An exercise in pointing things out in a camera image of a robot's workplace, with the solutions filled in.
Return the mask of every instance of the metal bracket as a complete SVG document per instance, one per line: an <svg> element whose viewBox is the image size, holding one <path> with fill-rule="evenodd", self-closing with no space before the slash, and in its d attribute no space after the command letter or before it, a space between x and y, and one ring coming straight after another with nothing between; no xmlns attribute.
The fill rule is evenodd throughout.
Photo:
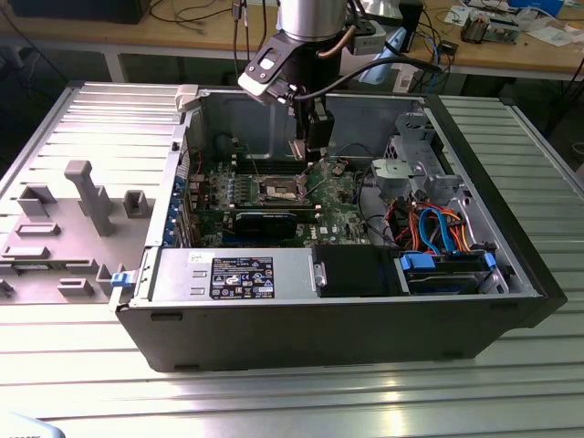
<svg viewBox="0 0 584 438"><path fill-rule="evenodd" d="M314 269L314 282L317 287L324 287L327 285L327 271L325 269L324 263L315 263L313 265Z"/></svg>
<svg viewBox="0 0 584 438"><path fill-rule="evenodd" d="M192 84L181 85L174 95L174 104L178 112L186 112L197 106L199 95L199 86Z"/></svg>

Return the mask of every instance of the wooden table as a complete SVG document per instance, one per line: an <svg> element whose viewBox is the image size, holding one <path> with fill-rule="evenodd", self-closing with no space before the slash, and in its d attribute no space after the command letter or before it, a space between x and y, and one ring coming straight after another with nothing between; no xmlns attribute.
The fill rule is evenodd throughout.
<svg viewBox="0 0 584 438"><path fill-rule="evenodd" d="M195 4L193 0L175 0L177 6ZM443 39L459 45L452 72L516 78L571 79L584 56L581 47L570 44L554 47L529 35L521 35L516 45L499 43L467 44L460 39L460 27L441 23L445 11L455 0L426 0L428 14ZM201 9L206 15L230 6L229 0L218 0L214 5ZM172 19L170 1L157 6L156 14ZM267 8L268 36L274 34L276 8ZM584 10L564 8L562 19L582 19ZM145 16L138 25L53 20L45 18L14 17L15 24L35 44L46 48L96 51L103 54L108 63L112 81L124 82L125 74L120 63L121 54L166 55L174 57L233 57L233 19L229 13L208 18L197 30L174 23L164 23L152 16ZM262 34L261 7L250 5L250 41L256 47ZM0 40L6 46L22 46L23 39L16 35L0 17ZM245 57L243 23L239 26L238 56ZM413 44L411 57L430 59L420 38Z"/></svg>
<svg viewBox="0 0 584 438"><path fill-rule="evenodd" d="M204 0L175 0L177 9L207 3ZM217 0L214 5L188 11L184 16L195 18L231 7L230 0ZM276 32L276 7L267 8L267 38ZM171 2L163 1L155 13L173 19ZM230 12L207 18L200 26L187 28L176 23L165 23L146 15L138 25L56 20L48 18L21 18L11 14L14 23L40 48L99 52L108 64L113 82L126 82L120 62L122 54L159 55L171 57L233 58L234 21ZM250 46L256 52L262 36L262 8L249 6ZM18 36L0 16L0 44L23 46L26 42ZM239 24L237 38L238 58L245 58L245 31Z"/></svg>
<svg viewBox="0 0 584 438"><path fill-rule="evenodd" d="M522 33L514 45L484 42L480 45L465 43L460 38L461 27L443 23L446 12L454 0L427 0L428 16L432 25L446 39L458 45L453 73L486 76L508 76L513 78L571 79L584 57L582 46L568 44L555 47ZM558 18L584 19L584 9L564 7ZM428 20L422 16L422 23ZM417 37L412 45L411 57L430 60L432 56L425 48L422 38Z"/></svg>

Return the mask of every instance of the floor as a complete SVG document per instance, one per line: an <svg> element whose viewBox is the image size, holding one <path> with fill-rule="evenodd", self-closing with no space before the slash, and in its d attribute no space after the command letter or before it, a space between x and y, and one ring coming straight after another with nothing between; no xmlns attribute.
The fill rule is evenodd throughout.
<svg viewBox="0 0 584 438"><path fill-rule="evenodd" d="M70 80L109 81L110 77L100 54L86 52L46 51L45 55ZM25 49L21 52L24 66L17 69L4 64L0 68L0 135L3 139L0 154L0 173L26 144L34 129L45 117L52 102L65 84L37 53ZM182 83L205 85L233 85L233 61L224 59L125 55L123 59L131 82ZM391 90L392 78L373 89ZM372 89L351 83L352 89ZM512 98L532 122L543 129L550 110L557 106L561 86L557 81L536 79L508 80L501 78L469 77L452 74L433 92L457 94L463 89L469 96L500 96ZM584 141L581 114L584 100L572 108L550 138L552 145L572 167L577 169L583 156L572 152L572 144Z"/></svg>

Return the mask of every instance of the blue cable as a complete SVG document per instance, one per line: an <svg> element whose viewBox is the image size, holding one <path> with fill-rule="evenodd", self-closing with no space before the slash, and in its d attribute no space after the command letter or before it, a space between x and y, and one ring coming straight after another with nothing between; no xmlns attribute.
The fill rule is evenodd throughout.
<svg viewBox="0 0 584 438"><path fill-rule="evenodd" d="M428 41L430 41L430 44L432 44L432 48L434 49L434 62L436 64L438 64L438 47L436 46L436 43L434 43L434 40L431 39L429 36L424 35L424 38L426 38ZM432 86L434 85L434 80L436 79L436 74L432 73L432 78L430 79L430 84L428 85L428 88L426 89L426 93L429 93L430 90L432 89Z"/></svg>
<svg viewBox="0 0 584 438"><path fill-rule="evenodd" d="M444 247L446 248L446 251L456 251L456 246L454 246L454 242L448 235L448 225L446 224L446 218L441 212L439 212L435 208L426 208L420 214L420 222L418 225L420 228L420 238L426 244L426 246L428 246L430 249L434 251L434 253L437 256L440 254L440 250L438 249L438 247L433 245L432 242L430 242L430 240L428 239L428 237L426 237L426 227L424 224L424 219L426 218L426 216L428 216L428 214L432 213L438 216L438 222L440 222L440 234L442 235L442 240L444 242Z"/></svg>

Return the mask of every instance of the table leg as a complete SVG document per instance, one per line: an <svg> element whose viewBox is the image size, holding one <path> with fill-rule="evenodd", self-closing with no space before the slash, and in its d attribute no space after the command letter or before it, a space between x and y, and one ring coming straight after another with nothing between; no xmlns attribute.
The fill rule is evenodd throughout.
<svg viewBox="0 0 584 438"><path fill-rule="evenodd" d="M121 65L120 53L118 51L108 50L103 52L103 57L106 58L111 81L122 83L128 82L124 66Z"/></svg>

